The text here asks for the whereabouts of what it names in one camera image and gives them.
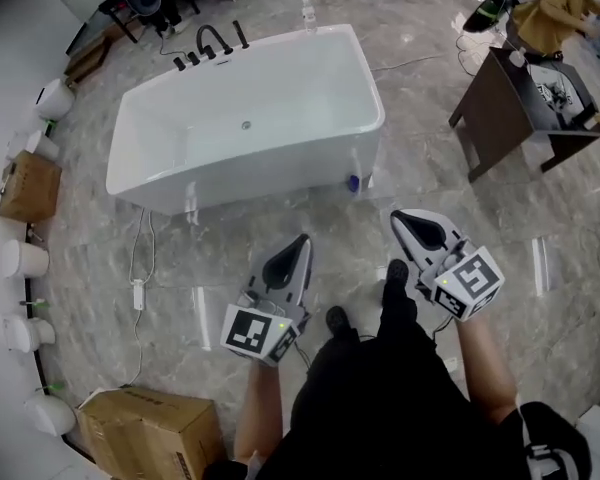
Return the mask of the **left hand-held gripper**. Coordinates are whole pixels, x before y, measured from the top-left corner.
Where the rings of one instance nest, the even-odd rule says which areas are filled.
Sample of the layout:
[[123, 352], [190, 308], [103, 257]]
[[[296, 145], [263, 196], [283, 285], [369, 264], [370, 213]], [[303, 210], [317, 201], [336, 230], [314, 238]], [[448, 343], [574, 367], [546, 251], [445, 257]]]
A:
[[220, 345], [236, 355], [277, 367], [309, 320], [303, 299], [312, 263], [308, 234], [281, 239], [258, 255], [247, 278], [249, 292], [227, 306]]

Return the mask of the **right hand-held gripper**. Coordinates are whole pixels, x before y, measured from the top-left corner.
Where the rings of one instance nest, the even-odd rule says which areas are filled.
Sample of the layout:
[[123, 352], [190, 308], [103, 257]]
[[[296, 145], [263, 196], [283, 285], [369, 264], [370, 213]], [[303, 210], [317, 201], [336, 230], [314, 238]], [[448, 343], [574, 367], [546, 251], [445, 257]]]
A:
[[399, 209], [390, 215], [396, 239], [420, 270], [428, 300], [457, 321], [476, 316], [497, 296], [505, 277], [484, 247], [461, 240], [446, 216], [421, 209]]

